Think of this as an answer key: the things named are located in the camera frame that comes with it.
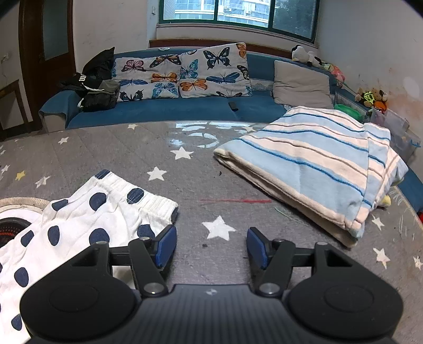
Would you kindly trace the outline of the window with green frame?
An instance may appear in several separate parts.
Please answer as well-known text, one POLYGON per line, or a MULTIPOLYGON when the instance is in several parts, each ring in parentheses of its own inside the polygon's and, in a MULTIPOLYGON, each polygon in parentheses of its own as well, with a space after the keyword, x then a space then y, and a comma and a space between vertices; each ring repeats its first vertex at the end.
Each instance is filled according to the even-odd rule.
POLYGON ((163 0, 159 22, 228 24, 315 40, 318 0, 163 0))

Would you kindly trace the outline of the right butterfly print cushion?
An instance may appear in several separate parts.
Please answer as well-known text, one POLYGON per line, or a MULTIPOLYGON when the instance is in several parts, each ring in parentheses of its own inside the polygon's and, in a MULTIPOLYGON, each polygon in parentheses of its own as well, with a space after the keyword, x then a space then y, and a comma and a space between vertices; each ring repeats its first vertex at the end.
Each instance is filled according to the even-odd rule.
POLYGON ((178 88, 183 98, 252 95, 244 42, 192 50, 180 60, 178 88))

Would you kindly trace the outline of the blue striped folded blanket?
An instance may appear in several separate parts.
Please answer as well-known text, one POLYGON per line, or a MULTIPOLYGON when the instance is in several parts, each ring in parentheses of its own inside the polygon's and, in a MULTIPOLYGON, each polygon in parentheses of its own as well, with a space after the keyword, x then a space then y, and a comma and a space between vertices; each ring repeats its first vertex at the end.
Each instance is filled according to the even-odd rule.
POLYGON ((222 144, 214 156, 354 247, 369 214, 408 171, 390 142, 387 128, 339 110, 297 106, 222 144))

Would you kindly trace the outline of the white navy polka dot garment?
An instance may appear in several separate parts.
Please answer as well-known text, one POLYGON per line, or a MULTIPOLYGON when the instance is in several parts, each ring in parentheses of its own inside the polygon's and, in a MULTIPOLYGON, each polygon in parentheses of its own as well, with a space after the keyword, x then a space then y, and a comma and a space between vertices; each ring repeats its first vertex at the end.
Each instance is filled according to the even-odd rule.
POLYGON ((40 220, 1 247, 1 342, 29 339, 19 312, 23 293, 95 242, 121 247, 172 224, 178 203, 133 185, 108 170, 73 195, 51 201, 40 220))

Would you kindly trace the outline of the black clothes pile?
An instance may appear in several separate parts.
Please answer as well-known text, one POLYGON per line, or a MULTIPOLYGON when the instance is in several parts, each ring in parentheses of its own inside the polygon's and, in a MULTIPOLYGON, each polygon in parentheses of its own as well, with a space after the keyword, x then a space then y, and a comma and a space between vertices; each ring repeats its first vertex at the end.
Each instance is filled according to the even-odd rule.
POLYGON ((82 69, 60 87, 74 91, 81 100, 78 107, 83 112, 109 110, 116 106, 120 82, 113 80, 112 68, 115 62, 115 48, 101 51, 82 69))

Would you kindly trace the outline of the green bowl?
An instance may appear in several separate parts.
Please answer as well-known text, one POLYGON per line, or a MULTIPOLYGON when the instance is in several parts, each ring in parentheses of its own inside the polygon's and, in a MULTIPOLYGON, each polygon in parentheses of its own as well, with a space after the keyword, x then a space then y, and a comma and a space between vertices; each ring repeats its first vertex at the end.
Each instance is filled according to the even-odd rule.
POLYGON ((345 114, 349 115, 350 117, 359 121, 360 123, 363 122, 363 115, 359 111, 353 109, 352 107, 349 107, 343 104, 335 104, 334 109, 344 112, 345 114))

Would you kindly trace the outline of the black white plush toy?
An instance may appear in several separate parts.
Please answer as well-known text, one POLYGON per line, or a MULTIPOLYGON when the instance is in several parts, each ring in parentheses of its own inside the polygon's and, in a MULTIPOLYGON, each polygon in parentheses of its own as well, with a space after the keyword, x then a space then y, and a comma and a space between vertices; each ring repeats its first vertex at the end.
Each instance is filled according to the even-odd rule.
POLYGON ((300 62, 308 67, 321 67, 322 61, 316 57, 313 52, 307 52, 305 48, 299 44, 291 49, 291 59, 295 62, 300 62))

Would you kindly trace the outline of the left butterfly print cushion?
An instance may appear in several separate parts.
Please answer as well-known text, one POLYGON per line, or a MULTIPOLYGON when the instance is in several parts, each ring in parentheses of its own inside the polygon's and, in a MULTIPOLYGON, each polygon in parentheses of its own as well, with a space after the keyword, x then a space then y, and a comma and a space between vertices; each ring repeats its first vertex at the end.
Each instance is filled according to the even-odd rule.
POLYGON ((118 102, 178 98, 180 71, 178 55, 115 58, 112 76, 120 83, 118 102))

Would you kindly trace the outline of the grey plain cushion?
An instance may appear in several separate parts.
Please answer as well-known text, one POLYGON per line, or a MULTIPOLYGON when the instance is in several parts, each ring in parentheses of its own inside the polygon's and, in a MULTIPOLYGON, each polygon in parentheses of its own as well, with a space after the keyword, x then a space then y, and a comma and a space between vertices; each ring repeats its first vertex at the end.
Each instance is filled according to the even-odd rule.
POLYGON ((274 62, 273 99, 277 104, 333 109, 328 75, 289 62, 274 62))

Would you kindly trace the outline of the black remote control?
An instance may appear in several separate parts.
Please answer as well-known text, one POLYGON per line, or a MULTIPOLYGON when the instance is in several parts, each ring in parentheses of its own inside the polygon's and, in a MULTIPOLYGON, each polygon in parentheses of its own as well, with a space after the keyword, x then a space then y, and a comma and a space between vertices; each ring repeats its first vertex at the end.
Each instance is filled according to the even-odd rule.
POLYGON ((229 107, 231 108, 231 110, 233 112, 236 112, 239 110, 239 108, 237 107, 237 104, 235 102, 229 102, 229 107))

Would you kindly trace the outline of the round induction cooktop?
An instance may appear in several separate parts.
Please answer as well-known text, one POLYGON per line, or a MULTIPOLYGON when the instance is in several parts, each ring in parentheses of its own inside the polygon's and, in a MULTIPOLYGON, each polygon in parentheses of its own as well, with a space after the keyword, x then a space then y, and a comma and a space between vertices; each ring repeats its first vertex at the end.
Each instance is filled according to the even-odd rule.
POLYGON ((10 197, 2 198, 0 204, 3 247, 32 223, 39 221, 49 201, 35 197, 10 197))

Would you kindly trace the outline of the blue sofa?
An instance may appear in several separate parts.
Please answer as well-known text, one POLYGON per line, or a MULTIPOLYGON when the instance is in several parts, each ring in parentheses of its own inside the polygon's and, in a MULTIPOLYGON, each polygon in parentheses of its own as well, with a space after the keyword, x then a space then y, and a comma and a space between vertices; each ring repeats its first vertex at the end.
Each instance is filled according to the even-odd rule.
POLYGON ((80 97, 63 90, 51 97, 40 109, 39 116, 49 132, 122 123, 142 123, 171 120, 224 120, 249 123, 270 123, 279 118, 285 108, 272 99, 274 62, 278 57, 256 52, 247 53, 252 82, 250 97, 212 96, 201 98, 160 98, 135 102, 119 102, 109 110, 82 112, 77 105, 80 97), (233 112, 229 102, 235 102, 233 112))

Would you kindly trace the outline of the clear plastic storage box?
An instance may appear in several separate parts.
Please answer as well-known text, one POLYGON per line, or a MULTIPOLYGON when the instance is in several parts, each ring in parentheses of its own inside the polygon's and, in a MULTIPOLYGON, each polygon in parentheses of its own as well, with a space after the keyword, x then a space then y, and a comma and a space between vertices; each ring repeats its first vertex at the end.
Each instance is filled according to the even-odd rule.
POLYGON ((387 109, 385 112, 381 112, 374 107, 371 112, 371 122, 389 129, 391 133, 390 146, 405 163, 421 147, 421 139, 412 132, 408 120, 400 117, 394 111, 387 109))

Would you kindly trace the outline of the dark wooden side table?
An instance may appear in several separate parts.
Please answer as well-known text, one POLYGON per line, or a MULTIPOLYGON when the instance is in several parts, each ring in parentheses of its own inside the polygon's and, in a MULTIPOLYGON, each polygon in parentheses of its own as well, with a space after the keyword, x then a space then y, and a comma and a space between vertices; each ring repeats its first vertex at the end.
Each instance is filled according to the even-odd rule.
POLYGON ((20 125, 26 133, 30 132, 19 80, 14 80, 1 88, 1 129, 5 131, 20 125))

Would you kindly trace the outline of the butterfly print cushion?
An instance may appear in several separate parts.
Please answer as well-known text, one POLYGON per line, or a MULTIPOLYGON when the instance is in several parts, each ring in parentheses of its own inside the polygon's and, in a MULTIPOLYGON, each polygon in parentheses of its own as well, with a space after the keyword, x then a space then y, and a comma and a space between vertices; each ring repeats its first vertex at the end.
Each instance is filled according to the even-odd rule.
POLYGON ((115 58, 112 76, 120 83, 118 102, 178 98, 180 71, 178 55, 115 58))
POLYGON ((180 60, 178 88, 183 98, 252 95, 244 42, 192 50, 180 60))

